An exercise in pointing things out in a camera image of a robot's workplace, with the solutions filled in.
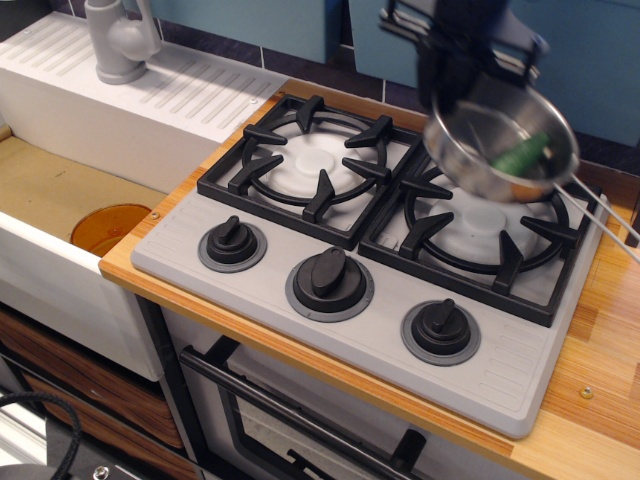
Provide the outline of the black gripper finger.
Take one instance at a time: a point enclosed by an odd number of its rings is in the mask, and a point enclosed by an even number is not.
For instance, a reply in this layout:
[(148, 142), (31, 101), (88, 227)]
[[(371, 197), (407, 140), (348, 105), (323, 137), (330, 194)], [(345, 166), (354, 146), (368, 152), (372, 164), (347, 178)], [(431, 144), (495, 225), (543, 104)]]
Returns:
[(430, 108), (432, 104), (432, 94), (437, 89), (442, 55), (437, 48), (428, 44), (419, 44), (417, 54), (419, 100), (423, 107)]
[(447, 60), (447, 110), (464, 98), (476, 81), (493, 62), (492, 52), (482, 52), (478, 56), (451, 53)]

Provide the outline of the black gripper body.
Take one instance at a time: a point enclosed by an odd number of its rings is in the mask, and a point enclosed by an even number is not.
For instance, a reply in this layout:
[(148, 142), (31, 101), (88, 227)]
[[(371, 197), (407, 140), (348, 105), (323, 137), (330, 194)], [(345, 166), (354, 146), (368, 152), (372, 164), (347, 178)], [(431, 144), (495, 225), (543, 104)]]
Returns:
[(548, 54), (548, 42), (520, 21), (508, 1), (389, 1), (380, 11), (380, 27), (415, 45), (428, 44), (442, 55), (439, 79), (447, 78), (451, 53), (478, 56), (492, 52), (482, 72), (512, 83), (537, 77), (536, 65)]

